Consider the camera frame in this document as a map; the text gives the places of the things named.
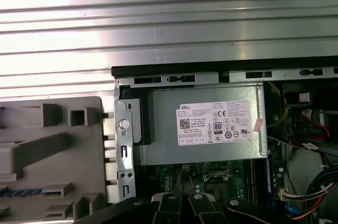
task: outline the yellow wire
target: yellow wire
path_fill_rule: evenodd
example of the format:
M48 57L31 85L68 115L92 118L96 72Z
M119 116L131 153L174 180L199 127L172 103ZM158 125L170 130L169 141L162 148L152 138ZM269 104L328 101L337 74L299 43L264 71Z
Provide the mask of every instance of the yellow wire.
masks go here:
M275 84L273 84L272 82L268 81L268 84L272 87L272 89L277 93L277 95L280 96L280 91L279 89L276 87ZM282 123L286 118L287 118L287 115L289 113L289 109L288 108L284 108L284 113L283 115L281 116L281 118L279 120L277 120L276 122L274 122L273 124L271 125L268 125L267 128L270 128L270 127L274 127L276 125L279 125L280 123Z
M308 216L310 213L313 213L315 210L317 210L318 207L319 207L319 206L317 206L316 208L312 209L312 210L309 211L309 212L304 213L304 214L301 215L301 216L292 217L291 219L293 219L293 220L299 220L299 219L301 219L301 218L304 218L305 216Z

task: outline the barcode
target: barcode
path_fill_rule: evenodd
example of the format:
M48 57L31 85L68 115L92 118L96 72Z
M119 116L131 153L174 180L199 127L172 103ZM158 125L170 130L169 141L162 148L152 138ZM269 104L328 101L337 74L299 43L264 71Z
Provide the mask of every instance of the barcode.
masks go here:
M190 119L180 119L181 129L190 129Z

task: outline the metal bracket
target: metal bracket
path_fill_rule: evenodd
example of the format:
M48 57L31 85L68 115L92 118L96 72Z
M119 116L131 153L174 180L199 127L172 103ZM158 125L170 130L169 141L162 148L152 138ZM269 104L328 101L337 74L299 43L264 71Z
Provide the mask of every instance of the metal bracket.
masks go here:
M209 85L219 83L217 72L167 74L137 78L115 79L118 86L131 88L153 88L170 86Z
M337 68L230 71L230 83L338 78Z
M133 159L132 113L127 103L119 100L120 89L114 93L116 163L118 171L119 201L135 197L135 172Z

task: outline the motherboard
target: motherboard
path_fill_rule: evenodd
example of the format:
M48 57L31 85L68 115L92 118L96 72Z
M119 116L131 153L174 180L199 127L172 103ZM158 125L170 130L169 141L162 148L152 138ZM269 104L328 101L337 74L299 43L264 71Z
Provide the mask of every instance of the motherboard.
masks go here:
M217 201L230 197L247 197L244 161L205 162L159 165L161 192L191 194L204 192Z

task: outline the white connector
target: white connector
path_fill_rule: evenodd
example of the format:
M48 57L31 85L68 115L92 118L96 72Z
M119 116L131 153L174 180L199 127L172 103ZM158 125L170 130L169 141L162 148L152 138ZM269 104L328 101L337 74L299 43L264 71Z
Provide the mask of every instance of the white connector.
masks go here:
M286 189L282 188L278 191L278 197L280 201L286 201L287 199L283 196L283 192L287 192Z

